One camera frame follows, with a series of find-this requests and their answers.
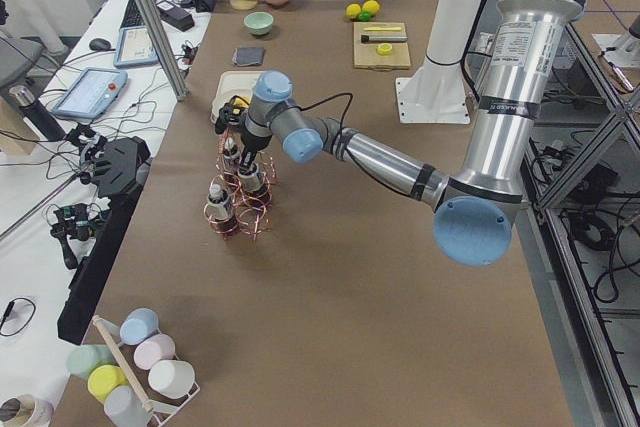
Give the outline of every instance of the computer mouse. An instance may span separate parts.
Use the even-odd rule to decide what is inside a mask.
[[[91,42],[89,42],[89,48],[97,52],[110,50],[111,42],[105,39],[95,38],[92,39]]]

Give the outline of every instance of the keyboard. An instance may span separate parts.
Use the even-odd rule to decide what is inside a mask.
[[[124,15],[122,16],[122,23],[120,24],[120,28],[137,27],[139,25],[144,25],[144,20],[142,20],[140,9],[138,9],[135,0],[129,0],[129,2],[127,2],[127,7],[124,10]]]

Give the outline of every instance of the white desk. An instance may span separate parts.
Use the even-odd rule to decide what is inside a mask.
[[[89,52],[89,42],[96,37],[107,39],[115,46],[118,28],[127,1],[109,0],[70,53],[68,59]],[[176,54],[181,53],[181,45],[185,41],[188,40],[193,45],[200,42],[211,17],[209,13],[196,13],[195,10],[192,10],[191,14],[196,25],[186,32],[180,32],[163,23],[173,52]],[[86,67],[113,68],[113,56],[113,52],[91,55],[72,62],[71,65],[78,69]],[[120,123],[119,117],[150,86],[154,80],[154,74],[153,87],[165,84],[167,82],[166,76],[161,69],[159,70],[159,67],[158,64],[128,69],[129,78],[125,89],[100,122],[95,124],[94,130],[105,136],[112,135],[113,128],[116,128]],[[68,87],[78,74],[77,70],[60,69],[47,90]],[[56,97],[57,94],[45,94],[41,100],[52,107],[55,105],[53,100]],[[154,90],[144,100],[157,102],[152,121],[143,125],[126,122],[121,127],[124,131],[121,136],[126,136],[126,132],[134,129],[153,127],[131,134],[143,138],[153,156],[160,147],[164,134],[162,129],[169,123],[176,97],[167,84],[165,87]],[[151,104],[144,104],[135,120],[144,122],[149,119],[152,107]],[[60,123],[67,131],[75,125],[74,122],[61,121]],[[45,145],[49,149],[55,150],[60,144]],[[65,143],[62,150],[72,151],[74,148]],[[61,175],[55,180],[45,178],[46,165],[11,167],[4,165],[42,162],[50,155],[40,146],[37,146],[30,156],[7,156],[0,153],[0,164],[3,165],[0,167],[0,199],[2,199],[0,202],[0,232],[9,227],[70,175],[65,174],[70,169],[61,159],[52,162],[51,175]],[[53,199],[52,203],[59,206],[78,202],[90,203],[95,190],[96,187],[93,185],[82,185],[79,181],[74,181]],[[56,322],[69,295],[68,285],[74,272],[67,270],[64,266],[60,244],[49,235],[50,227],[43,214],[44,212],[39,212],[31,217],[10,237],[0,243],[0,309],[4,310],[7,302],[15,297],[28,297],[37,305],[33,320],[22,333],[10,338],[0,337],[0,403],[23,393],[31,393],[48,400],[55,406],[60,400],[68,378],[65,362],[73,345],[58,339]],[[79,259],[92,247],[90,242],[70,241],[70,245]]]

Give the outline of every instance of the wooden table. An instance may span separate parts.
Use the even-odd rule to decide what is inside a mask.
[[[572,425],[517,238],[491,267],[457,265],[426,205],[328,155],[296,165],[275,141],[272,231],[225,242],[202,217],[211,101],[237,46],[264,46],[263,68],[286,72],[301,105],[353,92],[347,124],[441,170],[461,165],[471,127],[400,124],[394,79],[406,71],[352,67],[343,12],[363,1],[260,4],[276,18],[263,39],[218,2],[98,313],[158,312],[202,387],[175,426]],[[379,1],[377,20],[407,26],[413,72],[437,0]],[[52,425],[111,424],[74,378]]]

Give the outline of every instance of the tablet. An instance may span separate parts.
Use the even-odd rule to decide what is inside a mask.
[[[151,65],[158,62],[146,26],[123,27],[118,35],[113,66],[119,69]]]
[[[59,117],[95,119],[113,103],[127,82],[115,69],[84,69],[51,113]]]

